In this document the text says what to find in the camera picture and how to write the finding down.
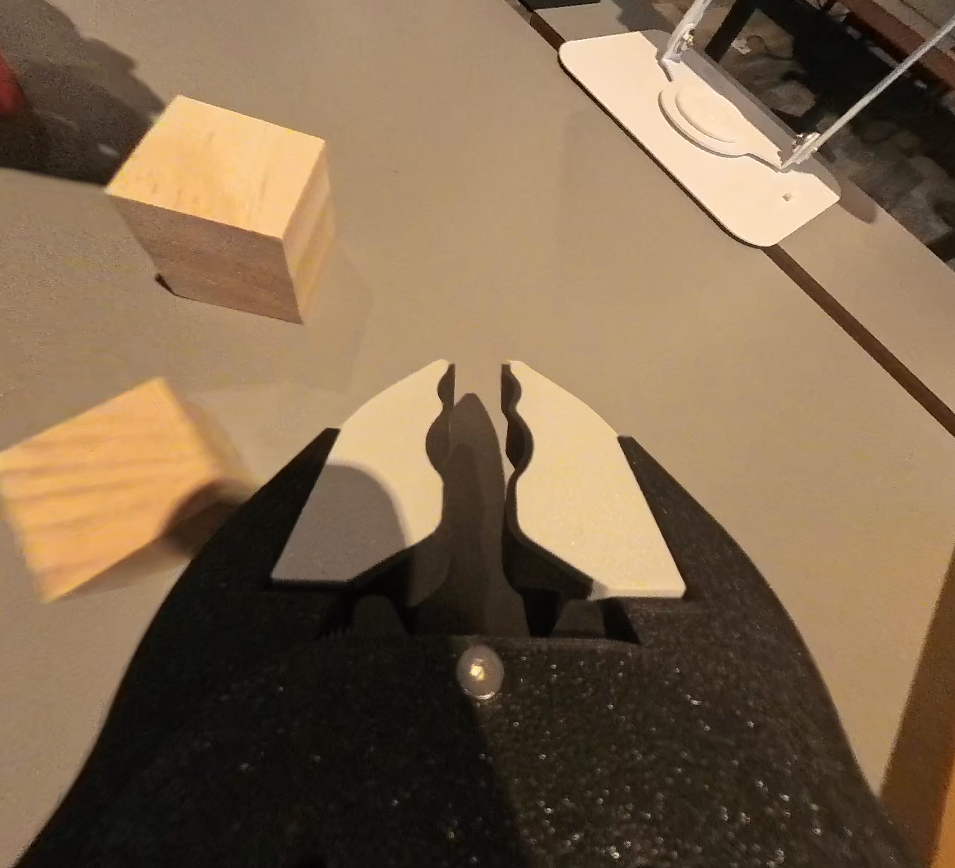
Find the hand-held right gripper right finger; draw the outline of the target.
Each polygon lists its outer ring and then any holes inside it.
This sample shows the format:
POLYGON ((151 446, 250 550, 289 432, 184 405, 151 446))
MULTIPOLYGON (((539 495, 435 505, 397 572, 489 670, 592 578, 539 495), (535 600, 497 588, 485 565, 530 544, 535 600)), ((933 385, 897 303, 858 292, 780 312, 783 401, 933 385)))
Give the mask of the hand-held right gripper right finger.
POLYGON ((520 591, 681 599, 686 583, 617 432, 529 365, 502 366, 504 569, 520 591))

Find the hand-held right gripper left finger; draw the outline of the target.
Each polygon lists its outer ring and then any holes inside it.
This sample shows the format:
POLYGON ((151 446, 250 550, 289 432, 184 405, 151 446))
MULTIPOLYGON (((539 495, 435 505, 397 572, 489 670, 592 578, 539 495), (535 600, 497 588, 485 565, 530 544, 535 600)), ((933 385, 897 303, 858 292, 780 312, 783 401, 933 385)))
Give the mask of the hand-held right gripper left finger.
POLYGON ((345 421, 271 571, 273 584, 357 587, 436 536, 455 390, 455 365, 438 359, 345 421))

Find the wooden cube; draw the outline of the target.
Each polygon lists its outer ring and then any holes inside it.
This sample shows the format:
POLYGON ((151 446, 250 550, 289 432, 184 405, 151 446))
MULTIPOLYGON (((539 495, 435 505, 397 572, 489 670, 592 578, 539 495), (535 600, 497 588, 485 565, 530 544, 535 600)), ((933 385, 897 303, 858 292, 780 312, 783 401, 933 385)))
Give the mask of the wooden cube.
POLYGON ((255 488, 216 421, 162 377, 6 448, 1 481, 45 603, 194 556, 255 488))
POLYGON ((179 95, 104 191, 176 296, 304 323, 334 232, 323 139, 179 95))

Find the white board with hole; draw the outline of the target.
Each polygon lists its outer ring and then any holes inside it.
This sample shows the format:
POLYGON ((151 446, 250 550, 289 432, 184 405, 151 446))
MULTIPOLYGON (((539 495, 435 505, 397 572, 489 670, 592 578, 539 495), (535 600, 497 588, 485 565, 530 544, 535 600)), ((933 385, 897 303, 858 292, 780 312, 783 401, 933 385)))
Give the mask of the white board with hole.
POLYGON ((794 135, 693 47, 713 0, 694 0, 674 31, 565 42, 565 72, 735 239, 777 245, 841 198, 818 149, 916 62, 953 36, 949 18, 823 132, 794 135))

